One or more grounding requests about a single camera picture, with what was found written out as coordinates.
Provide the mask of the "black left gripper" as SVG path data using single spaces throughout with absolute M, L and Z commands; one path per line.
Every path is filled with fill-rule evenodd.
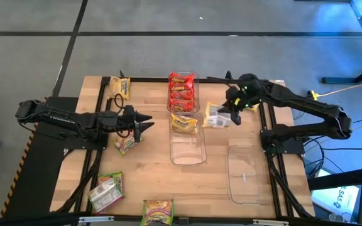
M 125 112 L 122 115 L 113 111 L 104 112 L 104 131 L 122 132 L 134 130 L 134 140 L 140 142 L 141 134 L 153 126 L 154 122 L 146 122 L 152 119 L 152 116 L 136 112 Z

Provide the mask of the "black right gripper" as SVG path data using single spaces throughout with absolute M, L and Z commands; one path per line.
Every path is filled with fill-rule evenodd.
M 227 113 L 231 115 L 231 120 L 239 126 L 241 117 L 239 112 L 246 108 L 252 108 L 253 104 L 248 100 L 247 96 L 240 89 L 227 89 L 226 106 L 222 106 L 218 113 Z

